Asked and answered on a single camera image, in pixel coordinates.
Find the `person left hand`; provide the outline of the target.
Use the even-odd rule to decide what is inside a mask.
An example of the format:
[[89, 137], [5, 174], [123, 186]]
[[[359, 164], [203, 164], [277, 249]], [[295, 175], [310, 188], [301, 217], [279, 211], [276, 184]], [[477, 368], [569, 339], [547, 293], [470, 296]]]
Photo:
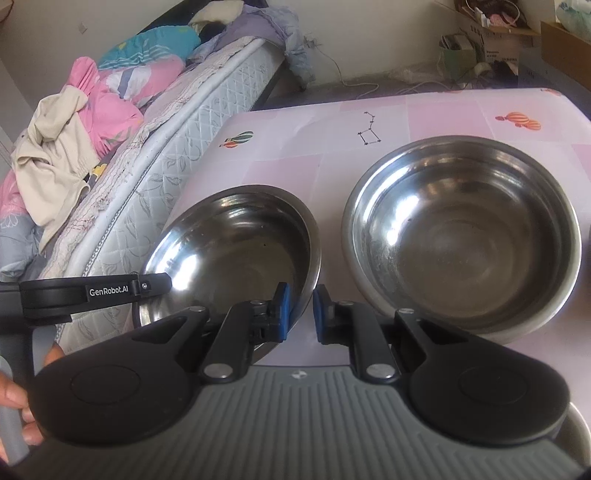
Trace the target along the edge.
[[[54, 342], [48, 351], [44, 366], [64, 357], [63, 349]], [[20, 438], [28, 447], [40, 445], [44, 441], [44, 435], [30, 409], [27, 391], [14, 380], [1, 371], [1, 407], [11, 412], [17, 412], [21, 417], [22, 432]], [[6, 444], [1, 436], [1, 459], [10, 465], [13, 463], [8, 453]]]

